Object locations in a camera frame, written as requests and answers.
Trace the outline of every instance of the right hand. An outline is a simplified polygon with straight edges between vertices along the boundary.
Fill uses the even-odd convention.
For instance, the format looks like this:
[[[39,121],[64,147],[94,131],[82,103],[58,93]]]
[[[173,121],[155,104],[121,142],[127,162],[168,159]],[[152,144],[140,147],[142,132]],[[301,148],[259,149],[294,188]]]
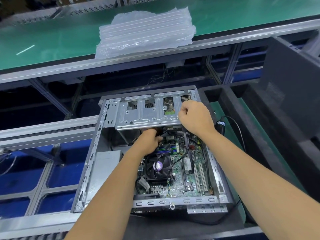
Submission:
[[[206,132],[216,132],[210,112],[201,102],[183,102],[178,115],[181,124],[198,137],[202,137]]]

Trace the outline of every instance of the metal rail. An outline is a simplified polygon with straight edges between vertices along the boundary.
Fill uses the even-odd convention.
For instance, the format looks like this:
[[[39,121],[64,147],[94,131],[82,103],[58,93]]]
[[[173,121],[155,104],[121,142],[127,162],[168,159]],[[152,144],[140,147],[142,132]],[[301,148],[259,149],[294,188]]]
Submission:
[[[102,72],[109,72],[108,66],[121,64],[126,62],[141,61],[150,58],[169,56],[179,53],[198,51],[208,48],[214,48],[223,45],[237,44],[241,42],[247,42],[252,40],[259,40],[264,38],[269,38],[271,36],[281,36],[293,33],[299,33],[304,31],[310,31],[320,28],[320,19],[308,20],[303,22],[298,22],[294,24],[285,24],[269,28],[263,28],[258,30],[252,30],[247,32],[241,32],[226,36],[220,36],[205,40],[194,41],[191,45],[182,46],[173,49],[157,50],[141,52],[137,54],[130,54],[126,56],[121,56],[117,58],[96,60],[89,59],[77,62],[71,62],[66,64],[59,64],[41,68],[35,68],[30,70],[24,70],[19,72],[12,72],[0,75],[0,84],[7,82],[20,81],[24,79],[30,79],[35,77],[57,75],[66,72],[75,72],[92,68],[102,68]]]

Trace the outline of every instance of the green workbench surface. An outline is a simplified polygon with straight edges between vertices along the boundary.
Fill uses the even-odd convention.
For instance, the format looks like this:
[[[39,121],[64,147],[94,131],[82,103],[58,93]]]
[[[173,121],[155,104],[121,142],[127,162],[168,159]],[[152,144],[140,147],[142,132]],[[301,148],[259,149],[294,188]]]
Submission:
[[[320,0],[158,0],[8,26],[0,29],[0,70],[94,54],[99,26],[110,24],[116,14],[175,7],[189,7],[196,35],[320,14]]]

